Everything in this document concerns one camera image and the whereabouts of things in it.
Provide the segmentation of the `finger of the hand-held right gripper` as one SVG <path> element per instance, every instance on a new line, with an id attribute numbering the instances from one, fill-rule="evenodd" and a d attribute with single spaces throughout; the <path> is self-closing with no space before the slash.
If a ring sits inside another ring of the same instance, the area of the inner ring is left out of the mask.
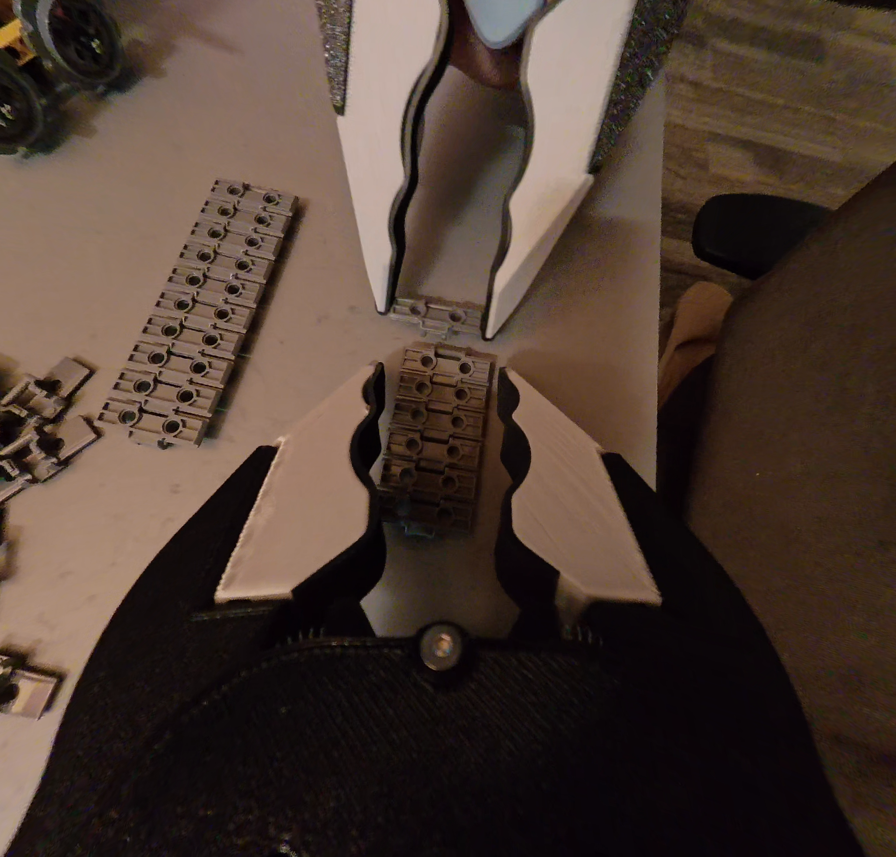
<path id="1" fill-rule="evenodd" d="M 415 130 L 447 35 L 446 0 L 353 0 L 342 157 L 375 310 L 387 315 L 416 186 Z"/>
<path id="2" fill-rule="evenodd" d="M 493 340 L 584 200 L 638 0 L 553 0 L 525 35 L 521 169 L 504 202 L 483 338 Z"/>

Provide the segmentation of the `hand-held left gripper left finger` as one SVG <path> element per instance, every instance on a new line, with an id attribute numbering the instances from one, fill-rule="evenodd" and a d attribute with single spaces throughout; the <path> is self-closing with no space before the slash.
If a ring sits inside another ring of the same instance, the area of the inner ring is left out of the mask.
<path id="1" fill-rule="evenodd" d="M 371 592 L 386 562 L 371 476 L 384 407 L 385 368 L 370 363 L 280 438 L 215 590 L 217 605 L 327 605 Z"/>

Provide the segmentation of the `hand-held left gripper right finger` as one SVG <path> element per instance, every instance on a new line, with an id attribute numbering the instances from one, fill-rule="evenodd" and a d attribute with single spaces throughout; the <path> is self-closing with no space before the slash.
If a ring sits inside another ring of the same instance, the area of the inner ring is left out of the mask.
<path id="1" fill-rule="evenodd" d="M 580 620 L 597 602 L 661 605 L 599 443 L 508 367 L 497 412 L 510 485 L 495 564 L 521 613 Z"/>

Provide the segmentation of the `short grey track strip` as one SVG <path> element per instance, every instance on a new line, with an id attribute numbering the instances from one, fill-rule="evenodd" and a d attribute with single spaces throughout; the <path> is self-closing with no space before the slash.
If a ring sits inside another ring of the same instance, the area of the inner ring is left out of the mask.
<path id="1" fill-rule="evenodd" d="M 403 535 L 472 532 L 496 364 L 447 344 L 405 349 L 378 483 L 384 521 Z"/>

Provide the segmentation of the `single grey track link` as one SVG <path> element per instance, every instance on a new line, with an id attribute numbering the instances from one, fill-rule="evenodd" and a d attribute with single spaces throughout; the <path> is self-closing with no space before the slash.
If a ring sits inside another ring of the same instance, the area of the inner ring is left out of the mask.
<path id="1" fill-rule="evenodd" d="M 431 296 L 397 298 L 388 317 L 419 328 L 423 336 L 479 336 L 484 307 L 476 303 L 452 303 Z"/>

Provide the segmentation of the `assembled grey track strip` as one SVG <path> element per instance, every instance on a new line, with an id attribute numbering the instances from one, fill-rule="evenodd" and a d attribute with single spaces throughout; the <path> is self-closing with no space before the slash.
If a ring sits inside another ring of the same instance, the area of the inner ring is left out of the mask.
<path id="1" fill-rule="evenodd" d="M 98 412 L 158 448 L 199 446 L 251 332 L 297 195 L 216 179 Z"/>

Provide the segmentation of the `pile of grey track links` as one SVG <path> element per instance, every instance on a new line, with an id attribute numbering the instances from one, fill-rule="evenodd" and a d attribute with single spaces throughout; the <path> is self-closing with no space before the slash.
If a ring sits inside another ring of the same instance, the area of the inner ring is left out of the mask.
<path id="1" fill-rule="evenodd" d="M 25 375 L 2 393 L 2 579 L 9 575 L 14 550 L 6 524 L 9 503 L 59 475 L 99 438 L 85 416 L 70 415 L 75 396 L 92 374 L 87 364 L 64 357 L 44 375 Z M 38 720 L 52 706 L 62 682 L 61 672 L 41 669 L 23 650 L 2 646 L 3 715 Z"/>

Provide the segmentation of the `person's right hand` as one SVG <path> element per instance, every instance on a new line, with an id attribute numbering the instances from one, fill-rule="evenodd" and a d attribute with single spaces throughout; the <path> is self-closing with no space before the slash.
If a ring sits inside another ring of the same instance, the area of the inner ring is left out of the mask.
<path id="1" fill-rule="evenodd" d="M 516 90 L 520 82 L 525 35 L 510 45 L 486 45 L 470 22 L 463 4 L 450 12 L 452 42 L 450 64 L 476 83 L 496 90 Z"/>

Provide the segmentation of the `person's beige trousers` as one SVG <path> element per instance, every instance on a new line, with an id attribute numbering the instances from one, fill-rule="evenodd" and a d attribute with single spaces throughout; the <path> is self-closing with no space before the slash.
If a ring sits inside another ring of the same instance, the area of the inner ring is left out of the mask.
<path id="1" fill-rule="evenodd" d="M 658 362 L 657 409 L 692 370 L 716 352 L 732 303 L 728 291 L 706 281 L 692 285 L 679 298 L 666 348 Z"/>

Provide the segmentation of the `person's grey clothing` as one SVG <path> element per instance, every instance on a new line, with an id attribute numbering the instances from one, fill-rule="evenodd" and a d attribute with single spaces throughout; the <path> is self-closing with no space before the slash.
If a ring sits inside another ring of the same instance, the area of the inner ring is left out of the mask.
<path id="1" fill-rule="evenodd" d="M 895 166 L 733 298 L 657 488 L 783 659 L 867 855 L 894 855 Z"/>

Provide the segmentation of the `person's black shoe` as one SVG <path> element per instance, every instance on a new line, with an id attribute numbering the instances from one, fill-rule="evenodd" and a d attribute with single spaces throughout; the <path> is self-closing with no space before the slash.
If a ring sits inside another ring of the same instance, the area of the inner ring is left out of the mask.
<path id="1" fill-rule="evenodd" d="M 691 246 L 696 258 L 755 281 L 831 215 L 814 204 L 762 193 L 724 193 L 697 212 Z"/>

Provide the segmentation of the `yellow black brick vehicle model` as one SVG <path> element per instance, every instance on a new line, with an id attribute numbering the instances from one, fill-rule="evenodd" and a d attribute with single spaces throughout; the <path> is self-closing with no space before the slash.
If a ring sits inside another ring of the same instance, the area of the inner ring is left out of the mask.
<path id="1" fill-rule="evenodd" d="M 102 0 L 2 0 L 1 12 L 1 153 L 34 153 L 69 100 L 117 83 L 126 53 Z"/>

